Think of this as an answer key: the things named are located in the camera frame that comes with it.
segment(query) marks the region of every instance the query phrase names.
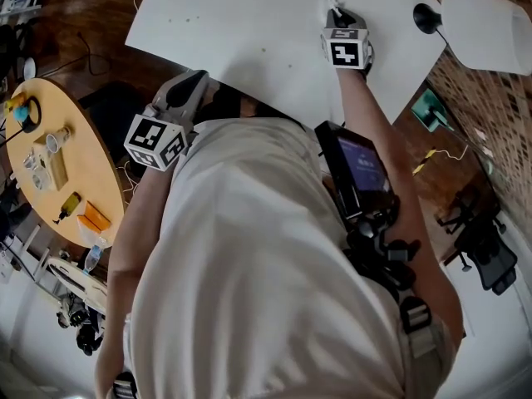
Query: desk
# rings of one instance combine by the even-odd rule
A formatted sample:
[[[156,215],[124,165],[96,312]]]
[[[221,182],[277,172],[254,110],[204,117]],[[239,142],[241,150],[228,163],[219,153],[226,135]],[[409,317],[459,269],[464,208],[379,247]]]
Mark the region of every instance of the desk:
[[[343,122],[335,71],[321,48],[327,0],[143,0],[126,44],[210,75],[302,124]],[[393,122],[445,43],[412,12],[437,0],[339,0],[367,21],[376,61],[368,85]]]
[[[23,82],[14,95],[25,91],[27,96],[35,96],[42,109],[42,122],[32,133],[21,133],[10,140],[7,154],[11,167],[27,201],[46,224],[65,239],[89,247],[80,236],[76,217],[67,217],[60,224],[52,221],[57,219],[60,208],[72,192],[93,203],[112,223],[105,237],[112,245],[118,226],[124,216],[124,200],[120,181],[115,166],[107,153],[100,135],[85,112],[64,90],[49,80],[33,78]],[[37,119],[34,106],[31,105],[33,120]],[[44,133],[53,133],[68,126],[72,131],[71,138],[62,147],[65,161],[67,183],[59,190],[39,192],[31,179],[24,175],[22,162],[27,157],[32,143]],[[6,137],[20,130],[20,125],[12,116],[7,117]],[[84,210],[84,201],[78,205],[76,212]]]

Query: person's left arm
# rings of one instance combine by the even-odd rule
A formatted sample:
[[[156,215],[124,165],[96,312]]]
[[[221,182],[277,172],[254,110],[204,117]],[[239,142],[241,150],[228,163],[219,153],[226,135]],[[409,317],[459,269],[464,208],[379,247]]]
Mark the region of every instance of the person's left arm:
[[[140,276],[159,241],[174,173],[148,168],[121,222],[107,274],[106,333],[96,364],[96,395],[105,398],[124,367],[123,330]]]

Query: forearm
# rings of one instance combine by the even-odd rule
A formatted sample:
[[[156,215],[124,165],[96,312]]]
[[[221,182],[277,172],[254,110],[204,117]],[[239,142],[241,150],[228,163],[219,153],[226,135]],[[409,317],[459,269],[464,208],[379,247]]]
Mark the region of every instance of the forearm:
[[[136,288],[160,234],[173,175],[147,169],[118,229],[107,275],[106,333],[96,364],[96,394],[106,396],[124,367],[123,331]]]
[[[458,346],[462,337],[461,307],[456,291],[441,271],[431,247],[411,175],[404,140],[385,117],[362,76],[338,70],[346,127],[373,142],[384,164],[394,193],[401,201],[397,222],[387,231],[387,241],[418,239],[421,248],[409,263],[416,272],[413,290],[442,318]]]

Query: bottle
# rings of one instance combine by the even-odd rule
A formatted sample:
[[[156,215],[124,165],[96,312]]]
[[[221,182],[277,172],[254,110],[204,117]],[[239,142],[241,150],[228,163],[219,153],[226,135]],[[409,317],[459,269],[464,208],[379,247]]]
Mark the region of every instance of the bottle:
[[[103,250],[106,248],[106,245],[107,241],[105,241],[102,237],[98,237],[96,244],[92,246],[91,251],[89,251],[89,254],[86,256],[85,268],[83,269],[83,273],[85,275],[88,275],[90,271],[96,267],[100,261],[101,255],[103,254]]]
[[[81,196],[77,192],[72,194],[66,199],[65,203],[61,206],[61,213],[59,213],[58,220],[53,220],[53,223],[59,224],[63,219],[72,214],[72,211],[81,203]]]

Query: plastic bottle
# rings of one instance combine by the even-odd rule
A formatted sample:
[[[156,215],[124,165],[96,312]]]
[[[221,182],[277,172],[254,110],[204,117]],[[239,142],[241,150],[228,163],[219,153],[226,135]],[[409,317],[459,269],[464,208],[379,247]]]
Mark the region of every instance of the plastic bottle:
[[[106,245],[107,241],[105,241],[102,237],[99,237],[96,241],[96,244],[92,246],[91,251],[89,251],[89,254],[85,259],[85,268],[83,269],[83,273],[85,275],[88,275],[90,271],[96,267],[100,261],[101,255],[103,254],[103,250],[106,248]]]

